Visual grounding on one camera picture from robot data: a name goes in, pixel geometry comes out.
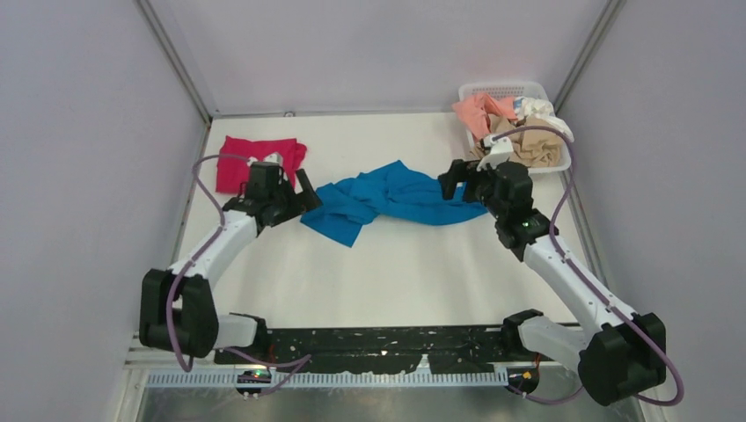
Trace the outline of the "blue t shirt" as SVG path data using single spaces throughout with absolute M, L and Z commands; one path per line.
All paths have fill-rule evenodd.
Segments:
M 439 182 L 396 161 L 317 189 L 321 207 L 300 222 L 338 244 L 351 247 L 362 227 L 379 216 L 429 226 L 467 222 L 486 213 L 478 203 L 463 200 L 459 187 L 451 200 L 442 197 Z

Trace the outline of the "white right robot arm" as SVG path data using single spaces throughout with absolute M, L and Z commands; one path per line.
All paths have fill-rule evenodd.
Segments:
M 603 406 L 665 383 L 664 323 L 619 300 L 578 262 L 555 221 L 535 208 L 524 165 L 480 166 L 456 159 L 437 180 L 444 199 L 460 196 L 494 217 L 501 244 L 552 289 L 580 326 L 569 329 L 534 309 L 509 316 L 501 340 L 510 359 L 539 353 L 558 362 L 573 370 L 582 388 Z

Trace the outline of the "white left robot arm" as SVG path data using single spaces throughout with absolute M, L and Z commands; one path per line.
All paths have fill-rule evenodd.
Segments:
M 215 349 L 236 347 L 250 364 L 270 350 L 265 319 L 218 312 L 213 291 L 238 254 L 268 228 L 321 206 L 305 170 L 290 182 L 281 165 L 255 163 L 238 195 L 217 207 L 219 221 L 183 259 L 143 277 L 139 340 L 178 357 L 204 358 Z

